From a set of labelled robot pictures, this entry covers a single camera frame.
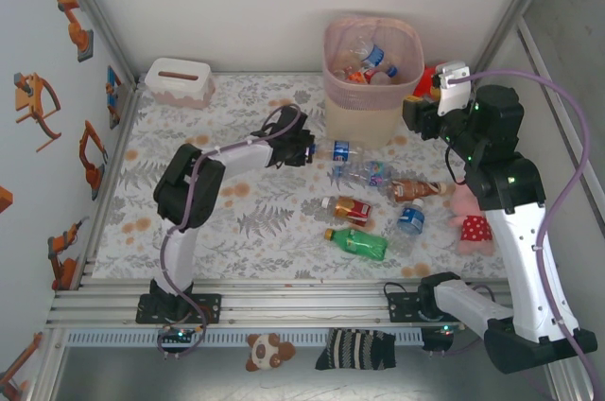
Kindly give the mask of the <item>blue orange machine wall sticker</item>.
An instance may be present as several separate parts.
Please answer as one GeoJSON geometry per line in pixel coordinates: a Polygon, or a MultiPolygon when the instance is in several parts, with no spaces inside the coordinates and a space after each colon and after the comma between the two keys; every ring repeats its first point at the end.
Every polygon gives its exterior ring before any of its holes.
{"type": "Polygon", "coordinates": [[[122,83],[120,77],[109,65],[107,67],[107,80],[105,84],[107,109],[109,112],[109,126],[113,130],[120,121],[128,88],[122,83]]]}

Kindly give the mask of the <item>green bottle yellow cap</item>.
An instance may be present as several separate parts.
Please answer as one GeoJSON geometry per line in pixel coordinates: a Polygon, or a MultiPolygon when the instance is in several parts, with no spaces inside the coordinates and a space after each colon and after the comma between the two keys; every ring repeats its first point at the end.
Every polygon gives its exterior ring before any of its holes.
{"type": "Polygon", "coordinates": [[[353,228],[327,229],[324,238],[335,243],[346,253],[361,256],[374,261],[383,261],[386,256],[388,242],[379,235],[370,235],[353,228]]]}

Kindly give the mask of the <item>brown coffee bottle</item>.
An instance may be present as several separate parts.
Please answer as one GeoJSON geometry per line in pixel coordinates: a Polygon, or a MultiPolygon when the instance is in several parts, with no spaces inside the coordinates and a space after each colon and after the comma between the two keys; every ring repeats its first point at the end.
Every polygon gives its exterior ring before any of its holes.
{"type": "Polygon", "coordinates": [[[443,196],[448,189],[449,184],[444,182],[397,179],[390,182],[388,197],[395,203],[403,203],[431,196],[443,196]]]}

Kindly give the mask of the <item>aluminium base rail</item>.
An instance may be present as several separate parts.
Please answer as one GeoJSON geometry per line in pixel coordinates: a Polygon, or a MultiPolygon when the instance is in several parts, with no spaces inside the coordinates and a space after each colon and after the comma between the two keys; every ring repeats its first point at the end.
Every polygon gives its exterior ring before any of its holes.
{"type": "MultiPolygon", "coordinates": [[[[46,326],[134,327],[148,280],[86,276],[78,289],[58,292],[46,326]]],[[[386,295],[413,292],[417,279],[395,280],[196,280],[196,294],[221,296],[216,328],[389,326],[386,295]]]]}

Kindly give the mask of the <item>brown white panda plush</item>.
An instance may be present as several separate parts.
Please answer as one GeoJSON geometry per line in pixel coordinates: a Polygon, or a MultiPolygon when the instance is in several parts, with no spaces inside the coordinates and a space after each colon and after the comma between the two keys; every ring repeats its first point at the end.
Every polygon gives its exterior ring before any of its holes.
{"type": "Polygon", "coordinates": [[[281,341],[275,333],[250,334],[247,344],[251,350],[246,362],[248,372],[276,369],[296,354],[295,346],[291,342],[281,341]]]}

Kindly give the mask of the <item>black white striped sock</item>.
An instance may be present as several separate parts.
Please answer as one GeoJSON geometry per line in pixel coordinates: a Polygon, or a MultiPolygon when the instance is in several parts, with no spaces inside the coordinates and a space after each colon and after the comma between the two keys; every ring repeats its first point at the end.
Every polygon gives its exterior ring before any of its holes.
{"type": "Polygon", "coordinates": [[[393,335],[379,330],[332,328],[315,369],[382,371],[395,367],[393,335]]]}

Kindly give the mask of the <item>small circuit board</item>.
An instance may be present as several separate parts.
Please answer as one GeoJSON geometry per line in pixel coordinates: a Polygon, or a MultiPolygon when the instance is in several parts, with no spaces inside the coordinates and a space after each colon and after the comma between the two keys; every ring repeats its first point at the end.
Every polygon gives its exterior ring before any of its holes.
{"type": "Polygon", "coordinates": [[[165,327],[159,333],[159,342],[162,346],[190,346],[196,339],[198,331],[195,328],[165,327]]]}
{"type": "Polygon", "coordinates": [[[464,329],[463,323],[432,323],[422,326],[422,348],[429,353],[446,353],[452,348],[456,334],[464,329]]]}

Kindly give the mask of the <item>clear bottle blue cap label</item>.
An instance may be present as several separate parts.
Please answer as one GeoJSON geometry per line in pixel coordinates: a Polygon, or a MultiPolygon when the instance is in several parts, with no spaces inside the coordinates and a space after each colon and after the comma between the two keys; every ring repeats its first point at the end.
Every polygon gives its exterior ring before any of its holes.
{"type": "Polygon", "coordinates": [[[358,36],[354,40],[351,50],[358,57],[363,70],[382,71],[389,78],[397,75],[397,67],[387,60],[385,51],[370,37],[358,36]]]}

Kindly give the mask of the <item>white-capped bottle blue label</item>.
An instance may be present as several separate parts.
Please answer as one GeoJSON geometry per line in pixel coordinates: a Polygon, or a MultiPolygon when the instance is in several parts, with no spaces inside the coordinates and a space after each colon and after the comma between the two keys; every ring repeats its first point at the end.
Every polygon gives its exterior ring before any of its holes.
{"type": "Polygon", "coordinates": [[[392,225],[389,250],[397,255],[410,255],[424,229],[424,200],[408,203],[392,225]]]}

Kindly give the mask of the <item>aluminium side rail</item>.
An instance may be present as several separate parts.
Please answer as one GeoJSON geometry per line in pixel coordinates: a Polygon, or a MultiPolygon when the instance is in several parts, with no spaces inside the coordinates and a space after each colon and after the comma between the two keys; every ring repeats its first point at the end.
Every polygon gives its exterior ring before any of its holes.
{"type": "Polygon", "coordinates": [[[87,269],[87,266],[95,263],[95,257],[98,253],[100,242],[103,236],[107,216],[117,187],[121,166],[124,161],[130,133],[134,124],[134,117],[138,109],[138,101],[141,97],[139,86],[135,84],[129,95],[128,104],[125,107],[125,113],[122,123],[119,125],[120,131],[116,140],[116,146],[110,161],[109,169],[106,171],[104,185],[101,187],[99,203],[95,212],[95,219],[91,225],[87,246],[83,251],[75,271],[71,289],[78,290],[82,284],[82,279],[90,275],[93,269],[87,269]]]}

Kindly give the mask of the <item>pink plush toy red dress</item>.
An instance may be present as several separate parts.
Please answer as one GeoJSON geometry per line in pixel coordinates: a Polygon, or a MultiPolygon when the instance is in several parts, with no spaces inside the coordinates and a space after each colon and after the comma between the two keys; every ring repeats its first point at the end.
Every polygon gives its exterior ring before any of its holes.
{"type": "Polygon", "coordinates": [[[477,198],[466,184],[455,185],[450,209],[453,217],[448,221],[448,226],[459,230],[458,253],[493,256],[495,249],[492,228],[480,210],[477,198]]]}

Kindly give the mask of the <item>white pink tissue box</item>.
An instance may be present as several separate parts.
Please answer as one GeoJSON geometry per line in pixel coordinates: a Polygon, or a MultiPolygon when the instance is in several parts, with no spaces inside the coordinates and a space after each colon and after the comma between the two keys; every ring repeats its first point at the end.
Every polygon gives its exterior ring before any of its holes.
{"type": "Polygon", "coordinates": [[[158,103],[195,110],[207,108],[216,89],[207,63],[172,58],[155,60],[145,85],[158,103]]]}

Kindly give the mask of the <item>clear bottle purple teal label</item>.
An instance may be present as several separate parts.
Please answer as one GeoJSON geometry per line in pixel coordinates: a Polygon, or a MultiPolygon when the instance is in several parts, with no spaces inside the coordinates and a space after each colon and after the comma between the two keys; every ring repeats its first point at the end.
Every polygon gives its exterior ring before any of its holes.
{"type": "Polygon", "coordinates": [[[366,187],[384,188],[392,180],[391,166],[385,162],[351,162],[333,168],[339,181],[355,183],[366,187]]]}

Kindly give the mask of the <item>orange claw wall sticker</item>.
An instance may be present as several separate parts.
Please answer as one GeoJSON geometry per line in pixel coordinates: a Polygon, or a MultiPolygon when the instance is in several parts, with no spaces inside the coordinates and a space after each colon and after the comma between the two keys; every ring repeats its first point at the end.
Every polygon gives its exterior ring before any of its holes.
{"type": "Polygon", "coordinates": [[[31,118],[40,127],[47,137],[47,141],[36,149],[36,152],[40,152],[61,137],[60,132],[52,131],[46,123],[48,117],[61,110],[61,103],[51,84],[37,73],[30,75],[15,73],[13,83],[15,86],[15,110],[26,110],[26,114],[17,118],[15,122],[19,124],[31,118]],[[49,112],[43,110],[44,93],[50,96],[54,106],[49,112]]]}

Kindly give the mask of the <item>beige bin with pink liner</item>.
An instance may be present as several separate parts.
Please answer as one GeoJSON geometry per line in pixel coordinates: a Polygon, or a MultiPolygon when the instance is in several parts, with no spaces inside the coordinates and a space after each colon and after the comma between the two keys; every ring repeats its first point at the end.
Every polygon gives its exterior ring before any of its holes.
{"type": "Polygon", "coordinates": [[[404,98],[414,92],[424,72],[424,52],[415,29],[395,18],[336,19],[325,29],[322,61],[328,137],[366,148],[385,146],[402,119],[404,98]],[[370,37],[385,51],[398,69],[394,78],[375,70],[370,84],[347,80],[362,68],[351,50],[358,36],[370,37]]]}

